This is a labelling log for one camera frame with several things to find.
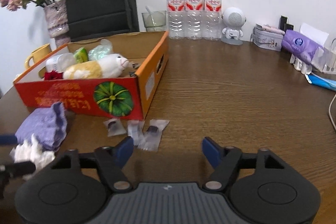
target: yellow and white plush toy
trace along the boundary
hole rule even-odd
[[[63,79],[117,78],[128,64],[127,58],[120,54],[109,54],[97,61],[70,66],[63,73]]]

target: purple towel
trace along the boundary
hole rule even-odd
[[[65,139],[67,132],[67,119],[64,105],[54,103],[51,107],[37,108],[21,124],[15,136],[17,142],[31,141],[32,134],[46,150],[57,150]]]

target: wooden table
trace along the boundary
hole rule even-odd
[[[212,172],[201,153],[205,136],[244,152],[268,147],[325,193],[315,223],[335,223],[336,134],[327,115],[334,92],[309,85],[288,59],[286,53],[251,43],[171,42],[145,129],[153,118],[169,119],[170,124],[157,153],[135,150],[124,168],[126,176],[134,183],[203,183]],[[15,132],[28,114],[11,89],[0,100],[0,134]],[[61,150],[90,152],[117,144],[123,136],[108,138],[105,120],[85,115],[70,119]],[[10,150],[0,148],[1,162],[9,160]],[[84,173],[97,177],[93,170]],[[16,180],[6,188],[0,223],[20,223],[13,199],[21,183]]]

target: black paper bag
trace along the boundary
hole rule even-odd
[[[138,32],[135,0],[66,0],[71,41]]]

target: green package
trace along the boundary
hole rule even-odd
[[[76,50],[73,56],[75,57],[77,63],[84,63],[89,61],[87,51],[84,47],[81,47],[80,49]]]

